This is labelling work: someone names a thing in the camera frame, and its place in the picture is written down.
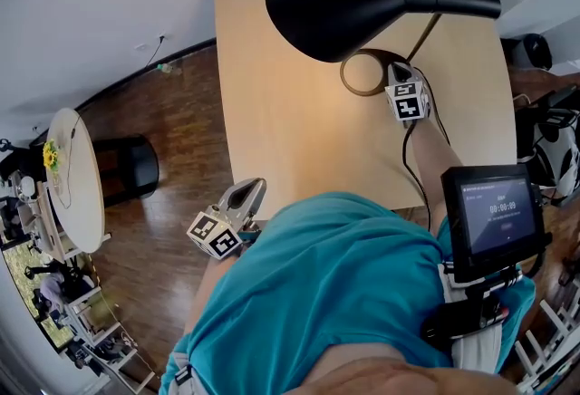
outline lamp shade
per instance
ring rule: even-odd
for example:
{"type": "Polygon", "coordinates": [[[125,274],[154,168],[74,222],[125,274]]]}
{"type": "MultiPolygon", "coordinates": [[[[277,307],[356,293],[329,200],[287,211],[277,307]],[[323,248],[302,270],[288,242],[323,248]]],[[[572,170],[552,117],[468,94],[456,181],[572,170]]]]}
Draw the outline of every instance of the lamp shade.
{"type": "Polygon", "coordinates": [[[266,0],[270,19],[296,49],[340,62],[405,13],[498,18],[499,0],[266,0]]]}

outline teal shirt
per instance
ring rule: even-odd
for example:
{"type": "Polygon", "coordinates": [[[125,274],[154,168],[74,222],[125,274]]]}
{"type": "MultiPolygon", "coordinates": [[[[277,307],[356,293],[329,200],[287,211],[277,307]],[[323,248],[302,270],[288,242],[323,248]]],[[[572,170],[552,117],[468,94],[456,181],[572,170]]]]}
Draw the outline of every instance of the teal shirt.
{"type": "MultiPolygon", "coordinates": [[[[437,238],[362,197],[329,193],[280,211],[217,283],[198,324],[176,346],[208,393],[281,394],[324,350],[384,342],[408,363],[449,367],[420,337],[444,303],[437,265],[450,259],[447,220],[437,238]]],[[[525,279],[507,289],[499,365],[534,300],[525,279]]],[[[160,393],[177,368],[169,358],[160,393]]]]}

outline round table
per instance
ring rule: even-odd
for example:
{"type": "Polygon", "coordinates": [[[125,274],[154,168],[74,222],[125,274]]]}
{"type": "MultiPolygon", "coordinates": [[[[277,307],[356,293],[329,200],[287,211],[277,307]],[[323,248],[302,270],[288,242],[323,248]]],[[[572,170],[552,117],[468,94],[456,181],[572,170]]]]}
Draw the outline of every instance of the round table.
{"type": "Polygon", "coordinates": [[[71,241],[92,253],[104,237],[105,206],[89,131],[76,111],[62,109],[54,115],[48,140],[54,140],[62,159],[58,176],[47,174],[54,212],[71,241]]]}

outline table top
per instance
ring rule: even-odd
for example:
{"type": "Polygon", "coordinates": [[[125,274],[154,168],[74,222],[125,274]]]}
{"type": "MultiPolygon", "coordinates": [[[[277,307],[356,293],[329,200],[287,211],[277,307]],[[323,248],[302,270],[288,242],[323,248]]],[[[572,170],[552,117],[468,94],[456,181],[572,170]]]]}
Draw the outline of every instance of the table top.
{"type": "Polygon", "coordinates": [[[54,115],[48,130],[50,139],[61,149],[59,158],[63,158],[56,185],[47,175],[54,211],[71,241],[83,252],[94,252],[104,236],[105,208],[89,131],[76,111],[62,109],[54,115]]]}
{"type": "MultiPolygon", "coordinates": [[[[406,14],[367,47],[405,56],[429,20],[406,14]]],[[[340,64],[298,52],[270,21],[265,0],[216,0],[216,28],[234,180],[268,184],[258,218],[331,190],[391,209],[422,204],[401,162],[405,129],[385,94],[348,92],[340,64]]],[[[443,15],[412,63],[429,79],[464,164],[516,162],[508,70],[493,21],[443,15]]]]}

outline wooden floor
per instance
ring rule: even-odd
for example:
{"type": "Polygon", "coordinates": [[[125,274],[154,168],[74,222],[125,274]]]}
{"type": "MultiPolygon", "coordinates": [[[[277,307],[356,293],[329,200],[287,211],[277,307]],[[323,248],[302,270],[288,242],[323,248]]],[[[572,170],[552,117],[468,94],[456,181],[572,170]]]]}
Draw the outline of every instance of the wooden floor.
{"type": "MultiPolygon", "coordinates": [[[[112,239],[92,256],[105,295],[119,306],[124,326],[159,374],[183,332],[207,262],[186,229],[232,183],[216,48],[191,54],[174,66],[181,74],[146,73],[82,112],[94,140],[143,134],[159,157],[159,189],[150,198],[108,208],[106,228],[112,239]]],[[[574,79],[517,71],[510,77],[514,92],[534,97],[574,79]]],[[[409,210],[401,213],[409,215],[409,210]]],[[[559,210],[548,208],[545,216],[554,244],[536,279],[537,300],[546,298],[557,306],[560,261],[578,236],[580,200],[559,210]]],[[[412,219],[423,224],[424,210],[415,209],[412,219]]],[[[536,318],[537,306],[523,329],[533,327],[536,318]]],[[[138,376],[144,369],[132,364],[127,371],[138,376]]],[[[517,369],[507,375],[516,379],[517,369]]]]}

